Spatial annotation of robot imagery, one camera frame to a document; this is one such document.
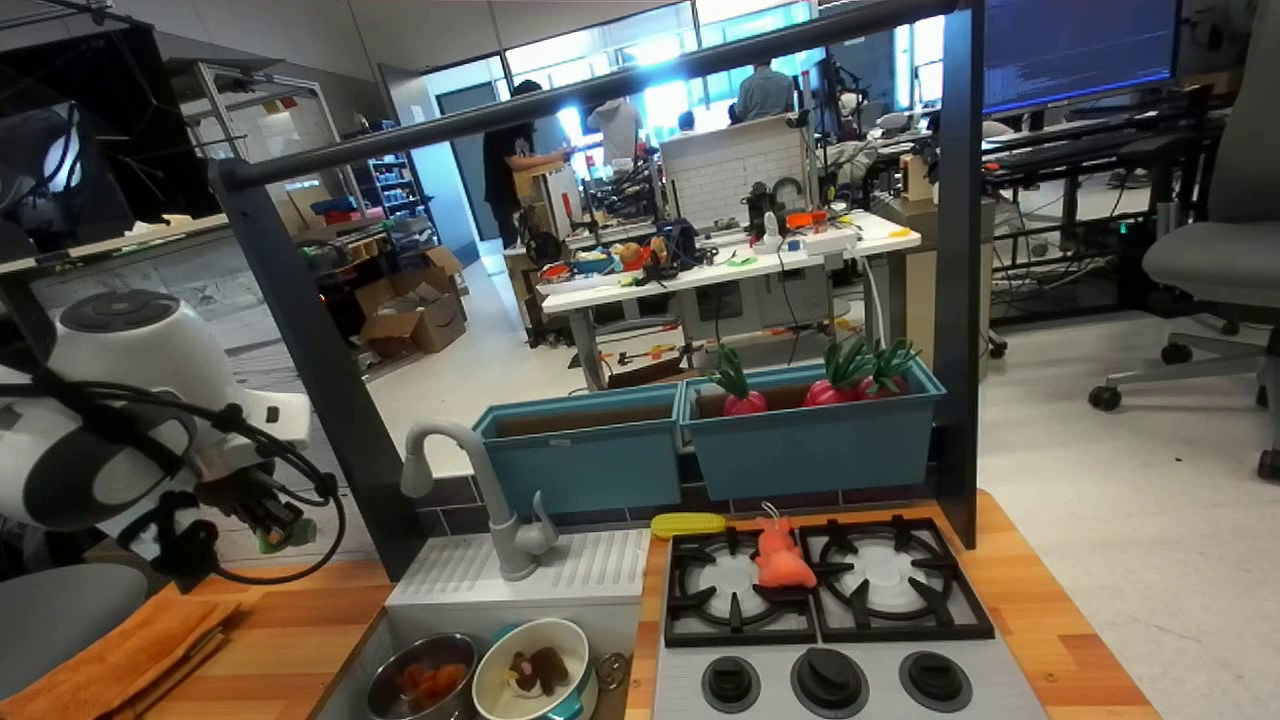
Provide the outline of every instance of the sink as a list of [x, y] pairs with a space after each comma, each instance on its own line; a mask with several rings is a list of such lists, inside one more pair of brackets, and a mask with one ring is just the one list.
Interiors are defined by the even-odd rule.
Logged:
[[597, 659], [611, 653], [634, 655], [647, 529], [563, 530], [559, 542], [563, 556], [554, 567], [507, 584], [498, 567], [492, 537], [429, 540], [389, 594], [379, 623], [329, 693], [319, 720], [364, 716], [372, 673], [423, 635], [466, 631], [498, 640], [523, 618], [568, 616], [591, 635]]

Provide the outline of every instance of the bowl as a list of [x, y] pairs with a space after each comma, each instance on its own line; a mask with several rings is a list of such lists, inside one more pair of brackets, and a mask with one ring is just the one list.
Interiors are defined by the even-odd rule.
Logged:
[[[518, 653], [554, 648], [568, 678], [557, 693], [520, 687], [511, 676]], [[588, 720], [597, 712], [591, 640], [563, 616], [539, 616], [501, 635], [474, 678], [474, 703], [485, 720]]]
[[[467, 720], [476, 716], [474, 707], [476, 659], [480, 659], [480, 642], [474, 635], [415, 640], [414, 648], [396, 653], [389, 665], [377, 668], [364, 703], [379, 720]], [[444, 668], [444, 665], [466, 665], [466, 676], [458, 678], [458, 687], [432, 703], [414, 703], [403, 693], [403, 673]]]

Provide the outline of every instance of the black frame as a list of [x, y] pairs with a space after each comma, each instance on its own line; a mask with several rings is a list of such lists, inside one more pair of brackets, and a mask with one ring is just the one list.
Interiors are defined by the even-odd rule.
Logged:
[[400, 497], [400, 450], [389, 437], [362, 366], [341, 338], [338, 323], [319, 308], [315, 281], [297, 257], [265, 185], [319, 171], [333, 163], [354, 163], [377, 152], [403, 152], [415, 142], [454, 140], [466, 130], [501, 129], [511, 118], [536, 118], [563, 105], [583, 105], [601, 96], [627, 96], [643, 84], [671, 80], [671, 75], [707, 75], [723, 67], [741, 67], [751, 60], [822, 49], [843, 37], [870, 37], [896, 24], [911, 24], [923, 16], [949, 12], [949, 75], [944, 75], [944, 130], [940, 152], [944, 163], [944, 208], [940, 208], [940, 351], [936, 366], [949, 385], [949, 399], [940, 405], [936, 433], [940, 433], [940, 481], [936, 498], [949, 512], [955, 537], [974, 546], [978, 542], [978, 351], [981, 351], [981, 99], [986, 99], [986, 0], [879, 0], [862, 8], [826, 12], [807, 24], [793, 24], [768, 37], [717, 43], [690, 50], [662, 67], [627, 67], [611, 75], [597, 75], [583, 84], [554, 86], [545, 96], [507, 99], [485, 110], [466, 110], [415, 129], [362, 137], [338, 149], [315, 149], [299, 157], [281, 157], [265, 163], [217, 163], [213, 188], [224, 199], [232, 230], [255, 273], [265, 298], [281, 323], [285, 349], [319, 412], [319, 426], [354, 485], [354, 497], [364, 512], [364, 525], [377, 540], [377, 551], [389, 576], [403, 576], [414, 556], [420, 551], [423, 529], [415, 525], [414, 502]]

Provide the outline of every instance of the faucet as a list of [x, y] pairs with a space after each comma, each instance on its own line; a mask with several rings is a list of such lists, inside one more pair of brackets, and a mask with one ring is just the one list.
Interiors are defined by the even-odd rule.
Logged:
[[476, 467], [476, 485], [480, 485], [480, 498], [489, 512], [489, 540], [498, 551], [498, 563], [505, 570], [505, 581], [523, 581], [536, 567], [554, 563], [559, 556], [559, 530], [545, 509], [545, 493], [532, 493], [532, 512], [536, 525], [520, 529], [520, 517], [507, 502], [507, 493], [501, 487], [489, 447], [476, 433], [467, 426], [454, 426], [454, 425], [415, 425], [403, 437], [403, 474], [400, 474], [400, 493], [410, 498], [423, 498], [436, 487], [436, 471], [429, 463], [423, 440], [429, 437], [449, 437], [458, 447], [467, 450], [474, 467]]

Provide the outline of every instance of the towel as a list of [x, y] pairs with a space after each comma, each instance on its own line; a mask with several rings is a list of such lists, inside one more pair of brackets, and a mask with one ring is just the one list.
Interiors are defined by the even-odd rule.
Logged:
[[165, 587], [80, 655], [9, 695], [0, 720], [143, 716], [224, 642], [232, 616], [237, 603], [230, 599], [196, 599]]

